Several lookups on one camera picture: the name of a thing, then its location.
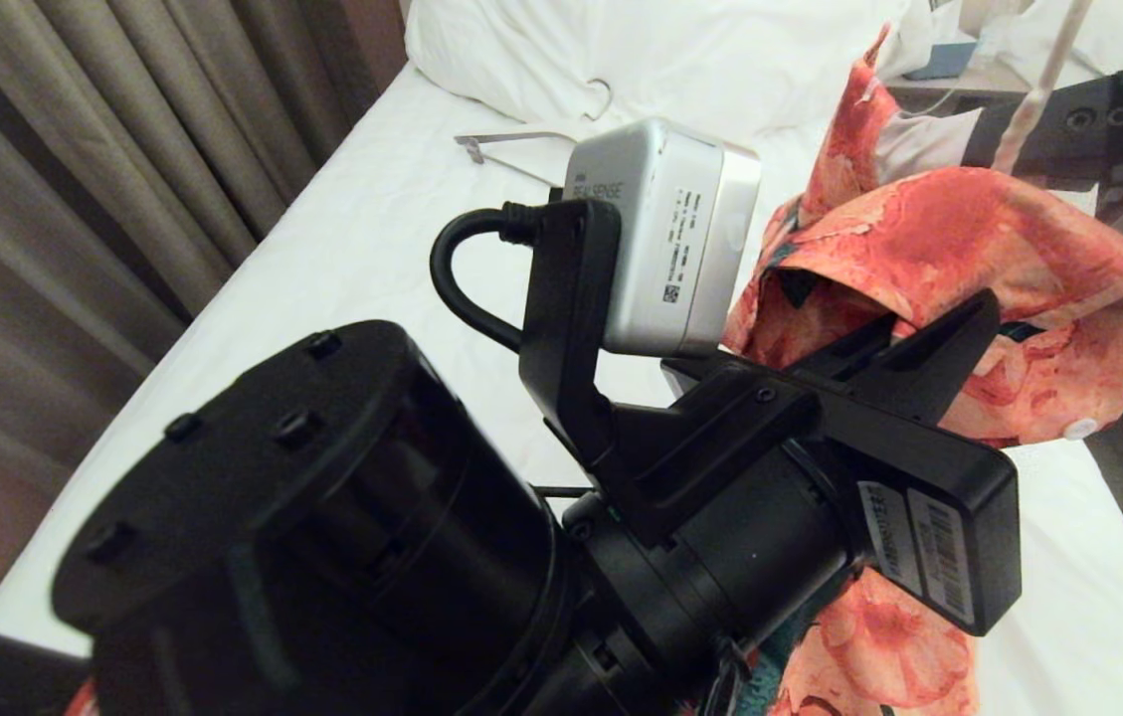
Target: black cylindrical motor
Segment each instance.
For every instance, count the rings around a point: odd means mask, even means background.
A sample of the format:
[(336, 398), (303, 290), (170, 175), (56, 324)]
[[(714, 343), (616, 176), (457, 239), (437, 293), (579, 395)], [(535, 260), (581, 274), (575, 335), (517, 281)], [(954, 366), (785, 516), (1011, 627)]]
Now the black cylindrical motor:
[(852, 553), (779, 450), (663, 544), (596, 494), (566, 522), (401, 328), (355, 323), (171, 423), (53, 598), (95, 640), (107, 715), (642, 715), (697, 696)]

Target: screw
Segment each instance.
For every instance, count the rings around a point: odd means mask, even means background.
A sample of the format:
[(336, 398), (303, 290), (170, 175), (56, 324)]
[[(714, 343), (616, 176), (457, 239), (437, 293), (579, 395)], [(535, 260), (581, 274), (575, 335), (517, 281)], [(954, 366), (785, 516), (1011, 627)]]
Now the screw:
[(1084, 131), (1085, 128), (1092, 127), (1094, 121), (1096, 121), (1096, 109), (1079, 108), (1066, 114), (1066, 127), (1075, 131)]
[(202, 417), (193, 413), (184, 413), (176, 417), (175, 421), (167, 423), (167, 426), (164, 428), (164, 437), (171, 440), (171, 442), (182, 442), (202, 424)]
[(274, 428), (274, 442), (295, 450), (312, 440), (321, 425), (321, 417), (312, 411), (287, 413)]
[(1099, 200), (1104, 204), (1116, 204), (1123, 200), (1123, 186), (1111, 186), (1108, 190), (1102, 187)]
[(1123, 183), (1123, 164), (1115, 164), (1114, 168), (1110, 169), (1110, 182)]
[(309, 337), (309, 341), (305, 343), (305, 354), (312, 355), (314, 361), (321, 361), (330, 354), (337, 352), (339, 346), (341, 346), (339, 336), (332, 331), (320, 331)]
[(570, 538), (575, 541), (587, 541), (592, 538), (592, 522), (584, 520), (570, 525)]
[(122, 520), (111, 522), (92, 534), (92, 539), (83, 545), (83, 557), (86, 557), (89, 562), (106, 564), (124, 553), (136, 539), (137, 530), (133, 525)]
[(1107, 121), (1111, 127), (1123, 127), (1123, 108), (1111, 109), (1110, 117), (1105, 118), (1105, 121)]
[(619, 667), (619, 659), (614, 658), (614, 653), (610, 651), (610, 646), (605, 642), (599, 643), (596, 649), (593, 649), (592, 655), (596, 658), (596, 663), (601, 663), (603, 671)]

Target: button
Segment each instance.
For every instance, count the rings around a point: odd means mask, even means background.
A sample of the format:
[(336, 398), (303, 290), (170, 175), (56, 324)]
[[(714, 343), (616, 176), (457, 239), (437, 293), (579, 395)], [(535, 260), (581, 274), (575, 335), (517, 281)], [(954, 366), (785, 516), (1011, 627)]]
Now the button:
[(1084, 417), (1066, 425), (1066, 440), (1083, 440), (1084, 437), (1096, 432), (1096, 428), (1102, 426), (1093, 417)]
[(83, 557), (93, 564), (106, 564), (119, 557), (137, 539), (137, 530), (120, 520), (102, 526), (92, 534), (88, 544), (83, 545)]
[(193, 413), (184, 413), (180, 417), (176, 417), (175, 421), (167, 423), (167, 426), (164, 428), (164, 435), (171, 442), (182, 442), (202, 424), (202, 417)]
[(312, 440), (321, 425), (321, 417), (312, 411), (289, 413), (274, 428), (274, 442), (287, 450), (295, 450)]
[(321, 359), (327, 358), (330, 354), (337, 352), (339, 350), (339, 336), (336, 336), (332, 331), (321, 331), (316, 332), (314, 336), (309, 337), (305, 343), (305, 352), (314, 357), (314, 361), (321, 361)]

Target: camera label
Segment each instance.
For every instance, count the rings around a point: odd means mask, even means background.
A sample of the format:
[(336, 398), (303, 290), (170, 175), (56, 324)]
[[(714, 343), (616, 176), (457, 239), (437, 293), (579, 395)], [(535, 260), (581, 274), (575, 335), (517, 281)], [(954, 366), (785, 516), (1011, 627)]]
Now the camera label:
[(928, 598), (971, 625), (971, 584), (960, 513), (919, 490), (907, 490), (906, 495), (919, 540), (919, 556), (924, 562)]
[(666, 224), (666, 241), (660, 253), (664, 303), (677, 303), (683, 292), (688, 297), (697, 275), (696, 264), (702, 259), (707, 230), (706, 217), (699, 215), (701, 203), (702, 192), (675, 187), (672, 221)]
[(879, 571), (912, 594), (923, 595), (924, 585), (919, 577), (906, 498), (889, 486), (874, 481), (859, 481), (858, 489), (861, 490), (861, 508), (866, 512), (866, 526), (870, 530), (870, 543), (875, 544)]

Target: white cord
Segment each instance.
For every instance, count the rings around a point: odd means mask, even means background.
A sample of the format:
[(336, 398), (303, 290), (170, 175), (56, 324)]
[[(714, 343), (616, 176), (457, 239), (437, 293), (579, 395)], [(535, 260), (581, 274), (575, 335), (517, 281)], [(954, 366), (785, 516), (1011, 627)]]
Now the white cord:
[(1025, 140), (1030, 139), (1030, 132), (1042, 118), (1042, 111), (1048, 107), (1048, 98), (1052, 90), (1057, 88), (1057, 79), (1060, 76), (1061, 67), (1066, 66), (1070, 49), (1074, 49), (1075, 37), (1078, 36), (1078, 28), (1083, 27), (1087, 10), (1093, 6), (1093, 0), (1074, 0), (1066, 13), (1066, 21), (1061, 22), (1060, 33), (1057, 35), (1057, 44), (1052, 45), (1051, 55), (1048, 55), (1048, 64), (1042, 68), (1042, 76), (1039, 84), (1025, 94), (1021, 100), (1020, 108), (1012, 113), (1012, 121), (1007, 122), (1007, 129), (1003, 137), (998, 139), (998, 149), (994, 153), (994, 166), (989, 167), (996, 172), (1011, 175), (1012, 168), (1016, 166), (1016, 157), (1020, 157), (1021, 149), (1025, 146)]
[(951, 88), (949, 88), (949, 90), (947, 90), (946, 93), (942, 94), (942, 97), (940, 97), (940, 100), (933, 101), (933, 103), (929, 104), (928, 108), (917, 110), (917, 112), (909, 112), (907, 110), (903, 109), (902, 116), (905, 118), (923, 118), (924, 114), (930, 114), (935, 112), (935, 110), (938, 110), (940, 105), (947, 103), (949, 99), (951, 99), (951, 97), (953, 97), (956, 92), (960, 90), (961, 85), (962, 85), (962, 75), (958, 76), (955, 84), (951, 85)]

